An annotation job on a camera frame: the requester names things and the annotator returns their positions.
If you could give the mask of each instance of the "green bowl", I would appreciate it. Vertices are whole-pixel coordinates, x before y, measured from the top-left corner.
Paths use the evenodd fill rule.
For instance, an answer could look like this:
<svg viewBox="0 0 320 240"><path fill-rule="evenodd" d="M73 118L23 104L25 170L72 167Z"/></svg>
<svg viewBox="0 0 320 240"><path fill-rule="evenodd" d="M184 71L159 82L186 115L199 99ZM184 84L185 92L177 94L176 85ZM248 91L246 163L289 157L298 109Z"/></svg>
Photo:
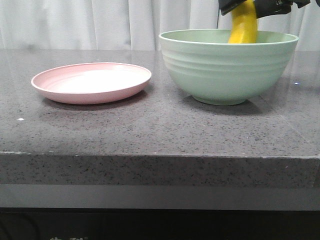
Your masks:
<svg viewBox="0 0 320 240"><path fill-rule="evenodd" d="M229 36L227 29L160 34L163 59L176 85L203 103L240 104L277 82L299 39L258 31L256 43L229 44Z"/></svg>

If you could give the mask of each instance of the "pink plate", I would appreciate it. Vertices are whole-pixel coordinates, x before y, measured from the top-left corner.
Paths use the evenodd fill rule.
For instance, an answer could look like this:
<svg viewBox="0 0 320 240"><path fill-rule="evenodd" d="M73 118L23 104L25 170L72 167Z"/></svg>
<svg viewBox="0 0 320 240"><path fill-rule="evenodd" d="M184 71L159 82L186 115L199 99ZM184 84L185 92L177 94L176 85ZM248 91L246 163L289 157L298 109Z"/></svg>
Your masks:
<svg viewBox="0 0 320 240"><path fill-rule="evenodd" d="M148 84L151 72L141 66L94 62L60 66L31 80L38 92L66 104L102 104L131 97Z"/></svg>

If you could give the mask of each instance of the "curtain fold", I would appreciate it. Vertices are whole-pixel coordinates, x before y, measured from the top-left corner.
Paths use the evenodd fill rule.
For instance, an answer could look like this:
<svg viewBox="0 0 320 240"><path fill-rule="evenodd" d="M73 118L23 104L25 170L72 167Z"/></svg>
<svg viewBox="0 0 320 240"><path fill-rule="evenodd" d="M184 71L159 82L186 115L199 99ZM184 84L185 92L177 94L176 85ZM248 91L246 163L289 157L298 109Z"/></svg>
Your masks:
<svg viewBox="0 0 320 240"><path fill-rule="evenodd" d="M287 15L259 19L259 30L300 37L297 50L320 51L315 0ZM0 0L0 48L159 50L158 35L230 29L217 0Z"/></svg>

